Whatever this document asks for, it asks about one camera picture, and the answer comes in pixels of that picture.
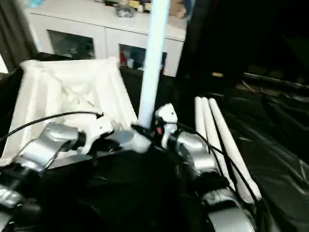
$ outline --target cabinet door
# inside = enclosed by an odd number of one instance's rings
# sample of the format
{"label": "cabinet door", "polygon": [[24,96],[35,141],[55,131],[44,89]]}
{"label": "cabinet door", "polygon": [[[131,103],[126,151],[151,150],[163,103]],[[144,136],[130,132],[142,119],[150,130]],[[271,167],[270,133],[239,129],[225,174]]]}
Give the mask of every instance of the cabinet door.
{"label": "cabinet door", "polygon": [[107,58],[105,28],[30,14],[40,51],[76,59]]}
{"label": "cabinet door", "polygon": [[[106,28],[107,55],[120,59],[120,66],[143,70],[148,35]],[[165,39],[162,55],[164,75],[176,76],[183,42]]]}

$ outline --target black cable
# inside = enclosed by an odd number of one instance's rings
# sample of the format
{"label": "black cable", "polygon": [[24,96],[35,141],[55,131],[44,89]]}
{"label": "black cable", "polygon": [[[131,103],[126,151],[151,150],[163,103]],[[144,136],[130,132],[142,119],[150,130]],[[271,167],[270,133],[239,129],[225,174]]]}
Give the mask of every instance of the black cable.
{"label": "black cable", "polygon": [[95,112],[91,112],[91,111],[71,111],[71,112],[65,112],[65,113],[60,113],[60,114],[56,114],[56,115],[51,115],[51,116],[47,116],[47,117],[42,117],[40,119],[37,119],[37,120],[34,120],[32,122],[29,122],[29,123],[26,123],[25,125],[21,126],[21,127],[18,127],[14,130],[12,130],[11,132],[9,132],[7,135],[3,136],[2,138],[0,138],[0,142],[2,142],[3,140],[5,140],[6,138],[8,138],[9,136],[11,136],[12,134],[15,134],[16,132],[28,127],[28,126],[31,126],[33,124],[36,124],[36,123],[39,123],[39,122],[43,122],[43,121],[46,121],[46,120],[49,120],[49,119],[52,119],[52,118],[55,118],[55,117],[62,117],[62,116],[66,116],[66,115],[74,115],[74,114],[92,114],[92,115],[96,115],[97,118],[98,117],[101,117],[103,116],[103,114],[98,114],[98,113],[95,113]]}

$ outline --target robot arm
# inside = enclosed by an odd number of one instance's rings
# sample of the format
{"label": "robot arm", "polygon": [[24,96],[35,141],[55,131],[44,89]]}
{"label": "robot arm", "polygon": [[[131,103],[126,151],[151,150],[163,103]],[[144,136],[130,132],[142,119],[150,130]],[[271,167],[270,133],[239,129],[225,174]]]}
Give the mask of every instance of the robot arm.
{"label": "robot arm", "polygon": [[184,159],[196,188],[195,193],[207,206],[207,217],[214,231],[254,232],[250,213],[230,190],[227,179],[220,176],[219,164],[208,153],[205,142],[195,134],[177,129],[177,116],[171,104],[162,106],[155,116],[154,138],[163,148]]}
{"label": "robot arm", "polygon": [[28,142],[1,170],[0,231],[11,221],[59,152],[80,147],[79,153],[85,155],[96,139],[112,131],[113,125],[106,116],[98,118],[83,132],[64,124],[47,124],[40,136]]}

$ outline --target white tube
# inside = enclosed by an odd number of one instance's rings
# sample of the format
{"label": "white tube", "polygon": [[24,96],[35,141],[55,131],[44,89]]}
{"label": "white tube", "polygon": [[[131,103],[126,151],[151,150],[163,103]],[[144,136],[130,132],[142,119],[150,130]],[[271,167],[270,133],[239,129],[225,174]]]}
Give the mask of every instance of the white tube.
{"label": "white tube", "polygon": [[170,0],[154,0],[151,6],[149,40],[140,95],[139,124],[149,128],[161,70],[163,41],[169,16]]}
{"label": "white tube", "polygon": [[[211,109],[209,107],[208,99],[202,98],[202,103],[203,103],[204,124],[205,124],[208,142],[212,146],[214,146],[214,147],[218,148],[220,151],[222,151],[219,136],[218,136],[218,133],[217,133],[217,129],[216,129],[216,126],[215,126],[214,121],[213,121]],[[218,157],[218,161],[219,161],[218,165],[220,165],[222,172],[223,172],[223,175],[228,179],[228,182],[230,183],[231,188],[233,188],[235,190],[234,183],[233,183],[233,181],[231,180],[231,178],[228,174],[228,170],[227,170],[227,167],[226,167],[224,156],[217,151],[214,151],[214,153]]]}
{"label": "white tube", "polygon": [[200,97],[195,97],[195,129],[205,139],[207,139],[203,119],[203,105],[202,105],[202,99]]}
{"label": "white tube", "polygon": [[[261,198],[260,190],[258,186],[256,185],[256,183],[251,179],[247,166],[245,162],[243,161],[243,158],[237,148],[237,145],[232,137],[231,132],[228,129],[228,126],[222,116],[222,113],[217,105],[216,100],[209,99],[209,105],[211,107],[211,111],[215,119],[215,122],[217,123],[219,133],[221,135],[221,138],[222,138],[222,141],[223,141],[223,144],[225,146],[228,156],[236,164],[236,166],[238,167],[238,169],[244,176],[245,180],[248,182],[249,186],[251,187],[257,199],[260,199]],[[237,180],[237,189],[239,191],[239,194],[241,195],[244,201],[246,201],[247,203],[252,203],[253,199],[248,189],[246,188],[245,184],[243,183],[242,179],[240,178],[236,170],[235,169],[233,170],[234,170],[234,174]]]}

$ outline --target light blue tube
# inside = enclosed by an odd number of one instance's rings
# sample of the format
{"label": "light blue tube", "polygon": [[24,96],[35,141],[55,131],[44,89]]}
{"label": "light blue tube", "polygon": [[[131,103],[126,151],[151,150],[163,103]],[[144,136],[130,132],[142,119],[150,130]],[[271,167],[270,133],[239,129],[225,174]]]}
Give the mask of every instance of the light blue tube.
{"label": "light blue tube", "polygon": [[170,0],[153,0],[144,75],[140,95],[139,124],[149,128],[155,108],[155,97],[161,70],[165,28]]}

